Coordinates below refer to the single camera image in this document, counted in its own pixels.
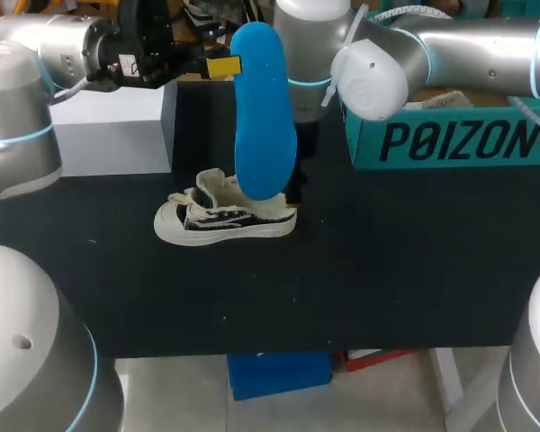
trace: shoelace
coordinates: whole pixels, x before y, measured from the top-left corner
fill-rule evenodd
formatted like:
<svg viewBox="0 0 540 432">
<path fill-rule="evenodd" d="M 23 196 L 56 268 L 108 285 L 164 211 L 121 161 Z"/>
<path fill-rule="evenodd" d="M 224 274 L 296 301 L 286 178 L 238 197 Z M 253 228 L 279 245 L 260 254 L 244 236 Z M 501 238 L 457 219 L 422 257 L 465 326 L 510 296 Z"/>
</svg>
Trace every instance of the shoelace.
<svg viewBox="0 0 540 432">
<path fill-rule="evenodd" d="M 194 200 L 192 197 L 193 191 L 194 188 L 192 187 L 190 189 L 186 189 L 184 193 L 172 193 L 170 196 L 168 196 L 168 200 L 172 203 L 185 205 L 187 211 L 193 216 L 193 219 L 198 221 L 216 218 L 216 214 L 210 214 Z"/>
</svg>

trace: canvas sneaker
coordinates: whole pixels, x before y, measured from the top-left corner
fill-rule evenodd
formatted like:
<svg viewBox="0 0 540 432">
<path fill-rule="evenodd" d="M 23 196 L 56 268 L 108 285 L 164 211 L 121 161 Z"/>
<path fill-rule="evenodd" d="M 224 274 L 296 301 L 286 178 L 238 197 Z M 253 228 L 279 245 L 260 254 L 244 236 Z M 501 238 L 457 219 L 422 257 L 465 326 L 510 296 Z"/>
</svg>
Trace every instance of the canvas sneaker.
<svg viewBox="0 0 540 432">
<path fill-rule="evenodd" d="M 286 236 L 294 230 L 296 216 L 283 193 L 268 201 L 251 201 L 235 175 L 226 177 L 215 168 L 201 172 L 196 187 L 168 197 L 154 219 L 154 230 L 174 245 L 206 246 L 228 239 Z"/>
</svg>

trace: shoe tongue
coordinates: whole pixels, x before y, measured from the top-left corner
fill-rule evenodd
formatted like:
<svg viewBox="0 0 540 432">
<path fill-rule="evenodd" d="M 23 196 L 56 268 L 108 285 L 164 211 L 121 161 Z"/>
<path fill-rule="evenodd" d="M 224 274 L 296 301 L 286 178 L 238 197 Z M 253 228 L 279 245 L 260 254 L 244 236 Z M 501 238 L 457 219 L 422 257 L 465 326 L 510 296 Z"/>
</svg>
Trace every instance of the shoe tongue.
<svg viewBox="0 0 540 432">
<path fill-rule="evenodd" d="M 222 170 L 215 168 L 202 171 L 196 176 L 196 188 L 193 192 L 193 199 L 198 205 L 205 209 L 215 209 L 218 207 L 216 193 L 224 187 L 226 176 Z"/>
</svg>

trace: blue box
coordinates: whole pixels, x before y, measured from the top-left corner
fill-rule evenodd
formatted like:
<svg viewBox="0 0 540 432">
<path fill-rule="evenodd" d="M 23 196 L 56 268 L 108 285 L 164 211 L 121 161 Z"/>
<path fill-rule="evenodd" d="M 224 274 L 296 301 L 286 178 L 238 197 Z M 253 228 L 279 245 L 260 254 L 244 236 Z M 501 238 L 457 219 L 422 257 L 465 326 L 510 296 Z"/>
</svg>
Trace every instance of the blue box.
<svg viewBox="0 0 540 432">
<path fill-rule="evenodd" d="M 236 401 L 325 385 L 332 378 L 326 353 L 228 355 L 227 359 Z"/>
<path fill-rule="evenodd" d="M 525 102 L 540 116 L 540 100 Z M 540 165 L 540 127 L 514 106 L 403 110 L 382 122 L 342 109 L 359 170 Z"/>
</svg>

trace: white box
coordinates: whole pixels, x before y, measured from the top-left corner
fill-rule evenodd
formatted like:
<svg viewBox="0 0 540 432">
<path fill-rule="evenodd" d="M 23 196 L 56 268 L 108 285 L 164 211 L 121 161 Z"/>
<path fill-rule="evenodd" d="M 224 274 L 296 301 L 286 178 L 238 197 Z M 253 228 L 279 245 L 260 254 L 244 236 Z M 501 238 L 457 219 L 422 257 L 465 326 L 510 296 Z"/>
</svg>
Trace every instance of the white box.
<svg viewBox="0 0 540 432">
<path fill-rule="evenodd" d="M 63 176 L 172 172 L 176 89 L 84 91 L 53 106 Z"/>
</svg>

